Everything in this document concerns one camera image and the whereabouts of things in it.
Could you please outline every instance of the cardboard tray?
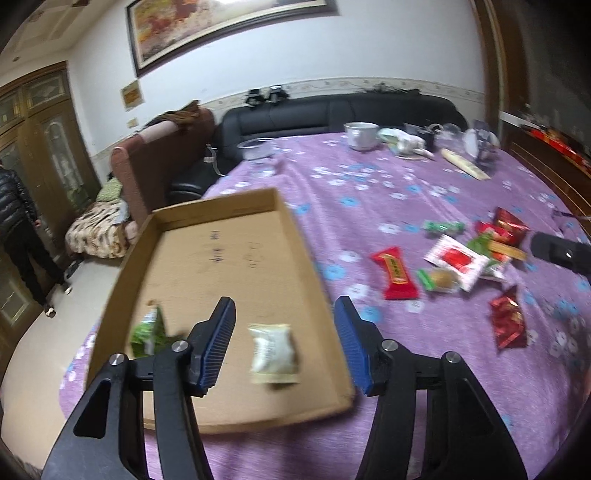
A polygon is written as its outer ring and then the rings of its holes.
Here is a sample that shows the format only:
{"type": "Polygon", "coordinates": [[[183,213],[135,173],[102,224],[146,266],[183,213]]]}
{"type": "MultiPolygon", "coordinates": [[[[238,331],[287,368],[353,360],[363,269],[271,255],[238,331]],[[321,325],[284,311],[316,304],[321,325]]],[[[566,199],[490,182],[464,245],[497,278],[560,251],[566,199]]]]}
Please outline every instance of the cardboard tray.
{"type": "MultiPolygon", "coordinates": [[[[254,190],[155,211],[123,263],[96,337],[87,385],[109,356],[126,352],[131,326],[161,303],[167,334],[188,335],[222,296],[236,328],[215,387],[193,399],[202,433],[245,432],[334,415],[354,390],[332,309],[306,245],[278,192],[254,190]],[[289,323],[300,383],[251,383],[250,323],[289,323]]],[[[154,428],[152,392],[144,423],[154,428]]]]}

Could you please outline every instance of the black leather sofa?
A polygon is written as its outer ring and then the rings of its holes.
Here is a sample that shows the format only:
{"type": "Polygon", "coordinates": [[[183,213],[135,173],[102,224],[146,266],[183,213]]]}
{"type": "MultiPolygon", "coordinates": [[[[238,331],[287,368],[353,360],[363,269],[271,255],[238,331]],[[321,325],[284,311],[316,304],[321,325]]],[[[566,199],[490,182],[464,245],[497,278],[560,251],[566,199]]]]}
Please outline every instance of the black leather sofa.
{"type": "MultiPolygon", "coordinates": [[[[222,173],[230,172],[242,161],[236,146],[251,138],[342,132],[348,122],[373,122],[382,127],[452,123],[462,130],[467,128],[466,119],[451,101],[417,90],[290,99],[228,111],[213,137],[217,164],[222,173]]],[[[199,199],[218,179],[211,165],[197,162],[171,183],[170,203],[199,199]]]]}

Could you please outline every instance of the green pillow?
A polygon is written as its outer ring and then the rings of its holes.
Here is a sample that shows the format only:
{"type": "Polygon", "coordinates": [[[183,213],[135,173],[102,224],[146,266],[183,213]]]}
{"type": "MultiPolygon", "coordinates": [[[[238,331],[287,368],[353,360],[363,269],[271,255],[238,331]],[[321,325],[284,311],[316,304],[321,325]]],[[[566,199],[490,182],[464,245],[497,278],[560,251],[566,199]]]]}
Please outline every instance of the green pillow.
{"type": "Polygon", "coordinates": [[[123,185],[121,185],[121,182],[116,178],[112,178],[101,188],[99,194],[96,196],[96,201],[111,202],[116,200],[120,197],[122,188],[123,185]]]}

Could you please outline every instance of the screw head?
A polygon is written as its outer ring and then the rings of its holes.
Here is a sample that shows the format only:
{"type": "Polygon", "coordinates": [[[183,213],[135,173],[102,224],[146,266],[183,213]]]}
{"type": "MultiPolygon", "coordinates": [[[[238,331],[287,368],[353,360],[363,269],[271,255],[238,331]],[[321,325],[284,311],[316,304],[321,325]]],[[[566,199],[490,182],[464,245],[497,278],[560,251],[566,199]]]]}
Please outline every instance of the screw head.
{"type": "Polygon", "coordinates": [[[189,344],[185,340],[177,340],[173,343],[173,352],[183,352],[187,349],[189,344]]]}
{"type": "Polygon", "coordinates": [[[398,342],[396,340],[384,340],[382,342],[382,348],[387,352],[395,352],[398,350],[398,342]]]}
{"type": "Polygon", "coordinates": [[[125,355],[124,354],[122,354],[122,353],[114,353],[109,358],[109,363],[111,365],[113,365],[113,367],[116,367],[117,365],[122,364],[124,360],[125,360],[125,355]]]}
{"type": "Polygon", "coordinates": [[[448,352],[445,354],[445,360],[450,362],[451,364],[458,364],[462,356],[457,352],[448,352]]]}

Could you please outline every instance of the shoe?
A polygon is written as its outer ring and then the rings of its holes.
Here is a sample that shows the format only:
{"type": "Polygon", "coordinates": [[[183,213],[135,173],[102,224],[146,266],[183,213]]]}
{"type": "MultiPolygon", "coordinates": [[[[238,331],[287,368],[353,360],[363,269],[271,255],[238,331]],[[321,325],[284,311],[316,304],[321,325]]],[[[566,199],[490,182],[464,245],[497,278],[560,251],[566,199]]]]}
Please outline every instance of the shoe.
{"type": "Polygon", "coordinates": [[[69,295],[72,293],[72,285],[67,280],[64,280],[64,283],[61,284],[61,287],[64,289],[64,294],[69,295]]]}
{"type": "Polygon", "coordinates": [[[55,308],[53,308],[53,306],[49,305],[48,303],[46,303],[45,306],[43,307],[43,311],[45,312],[45,315],[47,315],[51,319],[54,316],[56,316],[55,308]]]}

